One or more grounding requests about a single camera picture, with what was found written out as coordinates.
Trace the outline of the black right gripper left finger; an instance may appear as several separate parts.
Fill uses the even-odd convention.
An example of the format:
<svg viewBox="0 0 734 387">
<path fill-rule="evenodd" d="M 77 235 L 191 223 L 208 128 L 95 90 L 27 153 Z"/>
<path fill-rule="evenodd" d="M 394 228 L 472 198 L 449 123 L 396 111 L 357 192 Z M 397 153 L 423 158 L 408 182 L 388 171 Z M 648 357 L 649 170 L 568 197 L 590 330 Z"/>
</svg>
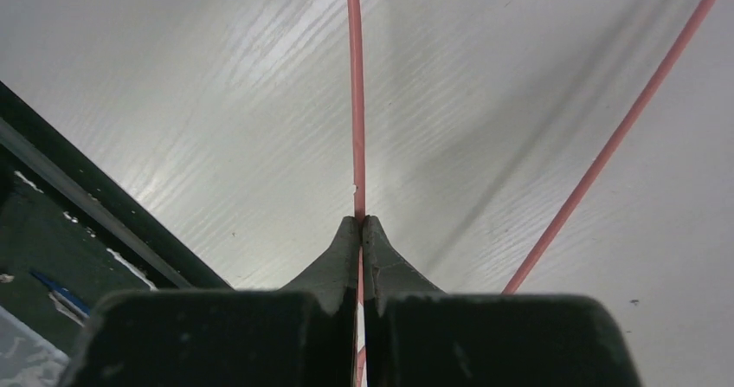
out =
<svg viewBox="0 0 734 387">
<path fill-rule="evenodd" d="M 126 291 L 78 337 L 62 386 L 352 386 L 358 221 L 278 290 Z"/>
</svg>

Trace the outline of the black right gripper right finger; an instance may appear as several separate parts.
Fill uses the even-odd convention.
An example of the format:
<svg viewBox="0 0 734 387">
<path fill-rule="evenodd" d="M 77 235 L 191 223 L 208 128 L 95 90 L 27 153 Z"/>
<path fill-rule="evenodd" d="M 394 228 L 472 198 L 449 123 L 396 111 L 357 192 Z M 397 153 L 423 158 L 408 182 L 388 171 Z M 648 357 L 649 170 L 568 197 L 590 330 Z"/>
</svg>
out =
<svg viewBox="0 0 734 387">
<path fill-rule="evenodd" d="M 607 309 L 568 294 L 445 293 L 364 220 L 371 386 L 638 386 Z"/>
</svg>

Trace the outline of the thin pink wire hanger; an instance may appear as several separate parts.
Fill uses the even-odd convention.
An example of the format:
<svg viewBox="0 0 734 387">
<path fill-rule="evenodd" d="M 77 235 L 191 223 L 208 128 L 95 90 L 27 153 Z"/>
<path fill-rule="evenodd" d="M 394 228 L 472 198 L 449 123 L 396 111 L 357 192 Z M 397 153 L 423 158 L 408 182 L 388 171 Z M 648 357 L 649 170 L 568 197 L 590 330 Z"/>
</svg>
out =
<svg viewBox="0 0 734 387">
<path fill-rule="evenodd" d="M 604 147 L 594 158 L 576 187 L 570 193 L 559 211 L 529 251 L 523 262 L 512 275 L 502 290 L 503 295 L 513 295 L 520 288 L 532 269 L 551 245 L 566 224 L 571 214 L 583 200 L 593 183 L 626 135 L 640 117 L 647 104 L 658 91 L 660 85 L 671 72 L 686 46 L 693 38 L 701 23 L 711 11 L 717 0 L 700 0 L 695 10 L 686 21 L 671 48 L 667 51 L 660 65 L 642 89 L 633 105 L 620 124 L 615 128 Z M 366 164 L 365 164 L 365 94 L 364 94 L 364 55 L 363 31 L 360 0 L 346 0 L 351 67 L 351 137 L 353 153 L 353 199 L 354 214 L 360 224 L 366 217 Z"/>
</svg>

